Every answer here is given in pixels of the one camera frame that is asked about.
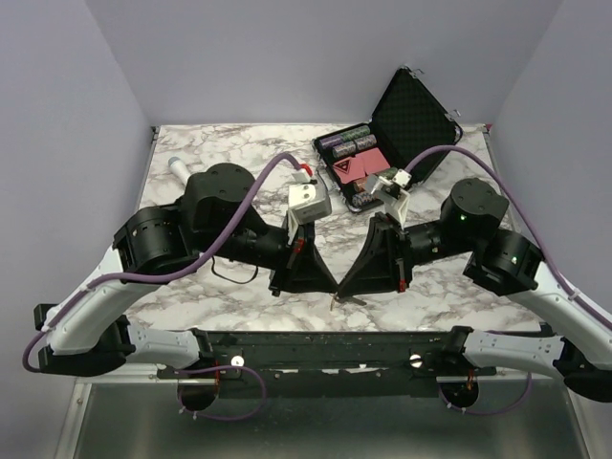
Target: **wire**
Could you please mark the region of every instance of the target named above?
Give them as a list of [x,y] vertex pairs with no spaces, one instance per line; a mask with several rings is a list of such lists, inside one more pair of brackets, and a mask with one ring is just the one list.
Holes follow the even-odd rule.
[[220,277],[220,278],[222,278],[223,280],[227,280],[228,282],[231,282],[231,283],[234,283],[234,284],[238,284],[238,285],[247,285],[247,284],[249,284],[249,283],[253,282],[253,281],[255,280],[255,278],[257,277],[257,275],[259,274],[259,267],[258,267],[258,266],[255,266],[255,272],[252,274],[252,276],[251,276],[251,278],[250,278],[249,280],[234,280],[234,279],[230,279],[229,277],[225,277],[224,275],[219,274],[218,272],[216,272],[216,271],[214,270],[214,265],[215,265],[215,263],[216,263],[216,262],[215,262],[215,259],[214,259],[214,256],[213,256],[213,257],[211,257],[211,259],[212,259],[212,266],[210,267],[210,272],[211,272],[213,275],[216,275],[217,277]]
[[560,285],[561,288],[565,291],[565,293],[568,294],[571,299],[576,301],[576,303],[580,306],[580,308],[582,308],[587,314],[595,318],[605,328],[612,331],[612,321],[610,321],[606,316],[604,316],[602,313],[597,311],[590,304],[588,304],[582,297],[580,297],[578,291],[572,290],[572,287],[570,287],[570,285],[567,283],[567,280],[565,280],[565,277],[563,277],[563,274],[561,274],[561,272],[558,270],[557,265],[553,261],[553,257],[551,256],[550,252],[544,245],[543,239],[540,236],[540,234],[537,232],[536,227],[532,224],[531,220],[527,217],[527,215],[525,214],[521,206],[518,204],[518,201],[516,200],[514,195],[511,193],[508,187],[501,180],[501,177],[499,177],[499,175],[497,175],[497,173],[491,167],[489,167],[488,164],[486,164],[484,161],[478,158],[471,151],[466,150],[465,148],[462,148],[460,146],[438,145],[438,146],[432,146],[431,148],[428,148],[422,153],[419,153],[410,163],[408,163],[408,165],[405,167],[405,171],[410,173],[410,171],[414,168],[414,166],[418,164],[421,160],[426,158],[427,156],[433,155],[435,153],[448,151],[448,150],[456,151],[457,153],[461,153],[462,155],[465,155],[468,158],[472,159],[474,162],[480,165],[483,169],[485,169],[485,171],[487,171],[487,173],[497,182],[499,187],[504,191],[504,193],[506,193],[506,196],[508,196],[508,199],[513,204],[520,218],[523,220],[523,222],[525,222],[525,226],[527,227],[529,232],[534,237],[535,243],[539,246],[540,250],[542,251],[544,255],[544,259],[547,261],[548,267],[551,270],[551,273],[553,277],[555,278],[555,280],[557,281],[558,285]]
[[259,383],[259,387],[261,387],[261,399],[259,400],[259,404],[254,409],[252,409],[246,414],[241,414],[239,416],[217,416],[214,414],[205,414],[202,411],[191,411],[185,407],[185,404],[183,403],[183,394],[179,392],[178,400],[179,400],[179,404],[181,405],[180,412],[186,411],[188,413],[191,413],[193,414],[194,419],[195,419],[195,416],[197,416],[200,418],[211,419],[213,421],[225,421],[225,422],[244,421],[245,419],[249,419],[251,416],[254,416],[255,414],[257,414],[261,410],[261,408],[264,407],[264,405],[266,404],[266,401],[268,400],[268,389],[266,388],[266,383],[264,382],[263,378],[259,375],[259,373],[257,373],[252,368],[249,368],[248,366],[221,365],[221,366],[212,366],[210,368],[203,368],[200,370],[177,370],[177,372],[179,374],[184,374],[184,375],[202,375],[206,373],[216,373],[217,371],[224,371],[224,370],[246,371],[247,373],[255,377],[255,379]]
[[532,377],[532,374],[527,373],[525,390],[523,391],[521,396],[518,399],[516,399],[516,401],[514,401],[512,404],[509,404],[508,406],[504,408],[496,409],[495,411],[476,411],[476,410],[461,408],[459,406],[456,406],[448,401],[446,395],[444,395],[444,392],[442,392],[442,386],[440,384],[438,384],[438,394],[440,395],[440,398],[442,399],[444,404],[447,406],[447,408],[452,409],[453,411],[457,411],[462,414],[469,414],[470,416],[496,416],[498,414],[506,414],[512,411],[513,409],[519,407],[523,402],[525,402],[529,398],[529,395],[532,392],[533,386],[534,386],[534,379]]
[[[186,275],[193,274],[198,271],[202,266],[210,260],[210,258],[219,251],[221,246],[228,240],[231,234],[234,232],[242,217],[244,217],[247,210],[251,206],[252,200],[259,191],[259,188],[264,184],[268,176],[273,171],[273,169],[281,162],[288,161],[292,164],[295,169],[300,169],[301,166],[297,159],[289,154],[289,153],[279,153],[274,156],[269,163],[263,168],[259,176],[253,182],[251,188],[247,192],[244,201],[240,203],[238,209],[234,212],[232,217],[229,219],[228,225],[221,231],[221,233],[217,236],[214,242],[210,245],[207,251],[202,253],[200,257],[191,263],[189,266],[175,272],[169,274],[161,274],[161,275],[150,275],[150,274],[134,274],[134,273],[109,273],[105,275],[101,275],[100,277],[95,278],[90,283],[88,283],[85,288],[79,290],[76,294],[74,294],[66,304],[57,312],[57,314],[46,324],[46,330],[53,330],[53,328],[63,319],[66,315],[85,297],[88,293],[94,290],[99,285],[110,282],[112,280],[123,280],[128,282],[141,282],[145,284],[166,284],[168,282],[172,282],[174,280],[180,279],[181,277],[185,277]],[[30,353],[36,346],[36,344],[46,335],[45,331],[38,332],[32,340],[26,346],[23,355],[21,357],[21,364],[23,367],[32,372],[32,373],[40,373],[40,368],[35,368],[30,365]]]

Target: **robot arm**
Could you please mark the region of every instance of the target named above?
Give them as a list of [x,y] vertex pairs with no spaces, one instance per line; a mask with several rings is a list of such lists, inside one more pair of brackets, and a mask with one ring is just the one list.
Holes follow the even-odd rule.
[[340,282],[338,296],[403,292],[415,266],[472,252],[464,275],[535,312],[557,335],[524,338],[464,329],[457,340],[463,358],[475,367],[563,379],[581,395],[612,401],[612,315],[584,294],[580,298],[587,307],[579,305],[559,285],[538,247],[499,227],[508,200],[481,180],[464,179],[442,204],[439,220],[403,229],[404,175],[368,179],[370,192],[385,202],[385,213],[370,220],[364,247]]
[[[125,223],[96,269],[70,296],[81,296],[76,304],[66,300],[36,307],[36,328],[47,340],[39,352],[42,372],[96,376],[127,361],[185,368],[201,358],[192,332],[144,329],[122,314],[160,287],[147,283],[148,276],[168,277],[185,270],[209,250],[245,200],[254,178],[236,164],[217,164],[190,177],[184,164],[173,161],[170,166],[186,182],[185,194],[171,205],[143,208]],[[266,224],[249,206],[215,253],[272,270],[273,295],[333,293],[338,287],[315,247],[315,221],[331,213],[331,204],[324,184],[311,175],[303,168],[295,173],[297,184],[290,186],[282,228]],[[89,287],[111,273],[131,278]]]

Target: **open black case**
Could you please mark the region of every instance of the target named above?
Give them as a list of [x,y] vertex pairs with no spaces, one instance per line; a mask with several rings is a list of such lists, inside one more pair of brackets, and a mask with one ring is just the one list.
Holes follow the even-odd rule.
[[[352,184],[343,184],[340,181],[333,169],[333,164],[339,159],[334,157],[331,147],[321,146],[321,140],[360,126],[370,128],[378,141],[376,147],[381,150],[391,167],[398,168],[406,167],[410,160],[431,146],[456,144],[463,136],[459,124],[428,91],[417,74],[407,67],[398,69],[376,106],[370,122],[356,124],[313,141],[320,161],[325,164],[327,173],[334,180],[348,208],[354,213],[379,206],[381,202],[377,200],[361,208],[351,205],[357,191]],[[425,181],[447,154],[448,152],[442,152],[421,161],[412,171],[410,186]]]

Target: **case lid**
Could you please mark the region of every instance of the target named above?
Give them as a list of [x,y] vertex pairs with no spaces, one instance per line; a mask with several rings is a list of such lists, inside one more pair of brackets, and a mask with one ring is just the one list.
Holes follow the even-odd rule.
[[[374,109],[372,124],[394,150],[399,167],[406,167],[431,146],[456,144],[462,135],[459,125],[407,67],[400,68],[391,79]],[[413,178],[424,180],[445,156],[442,153],[424,159],[413,170]]]

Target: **red card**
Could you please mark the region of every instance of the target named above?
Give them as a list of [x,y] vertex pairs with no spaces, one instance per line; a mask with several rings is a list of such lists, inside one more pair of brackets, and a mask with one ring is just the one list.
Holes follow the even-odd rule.
[[363,151],[356,158],[361,158],[365,175],[376,174],[391,167],[378,148]]
[[345,158],[334,164],[334,172],[343,184],[365,177],[363,160],[359,155],[355,158]]

